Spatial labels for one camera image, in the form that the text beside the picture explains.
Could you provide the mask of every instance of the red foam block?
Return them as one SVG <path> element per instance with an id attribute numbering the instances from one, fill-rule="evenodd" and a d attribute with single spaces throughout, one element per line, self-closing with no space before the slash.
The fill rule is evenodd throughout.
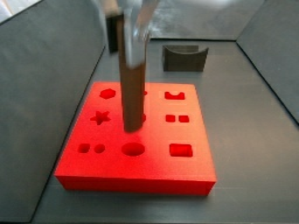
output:
<path id="1" fill-rule="evenodd" d="M 144 126 L 126 133 L 120 85 L 96 82 L 55 176 L 67 190 L 207 195 L 216 183 L 194 85 L 147 83 Z"/>

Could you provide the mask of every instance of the circular hole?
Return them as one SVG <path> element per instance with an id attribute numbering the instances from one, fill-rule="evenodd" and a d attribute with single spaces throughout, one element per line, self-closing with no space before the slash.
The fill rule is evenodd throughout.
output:
<path id="1" fill-rule="evenodd" d="M 95 152 L 96 153 L 102 153 L 106 150 L 106 145 L 104 144 L 99 144 L 95 147 Z"/>
<path id="2" fill-rule="evenodd" d="M 127 143 L 122 151 L 130 157 L 140 156 L 146 152 L 146 147 L 140 143 Z"/>

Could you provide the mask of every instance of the black shape piece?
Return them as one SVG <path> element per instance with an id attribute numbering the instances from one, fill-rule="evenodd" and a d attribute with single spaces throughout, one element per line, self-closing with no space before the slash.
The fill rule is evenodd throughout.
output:
<path id="1" fill-rule="evenodd" d="M 198 45 L 164 45 L 163 70 L 166 72 L 202 72 L 210 48 L 199 51 Z"/>

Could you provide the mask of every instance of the gray table surface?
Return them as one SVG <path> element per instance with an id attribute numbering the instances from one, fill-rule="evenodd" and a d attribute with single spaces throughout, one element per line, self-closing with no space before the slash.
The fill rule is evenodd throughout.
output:
<path id="1" fill-rule="evenodd" d="M 164 73 L 163 45 L 210 47 L 203 73 Z M 299 222 L 299 128 L 235 42 L 152 41 L 147 81 L 196 86 L 219 182 L 208 197 L 67 192 L 51 177 L 34 223 Z M 118 81 L 106 51 L 92 81 Z"/>

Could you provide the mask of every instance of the star-shaped hole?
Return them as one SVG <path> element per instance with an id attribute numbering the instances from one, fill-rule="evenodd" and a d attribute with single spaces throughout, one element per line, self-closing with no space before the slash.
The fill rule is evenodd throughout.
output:
<path id="1" fill-rule="evenodd" d="M 96 116 L 91 117 L 90 120 L 95 121 L 98 125 L 100 125 L 103 122 L 110 122 L 111 119 L 108 118 L 108 113 L 108 111 L 104 113 L 96 111 Z"/>

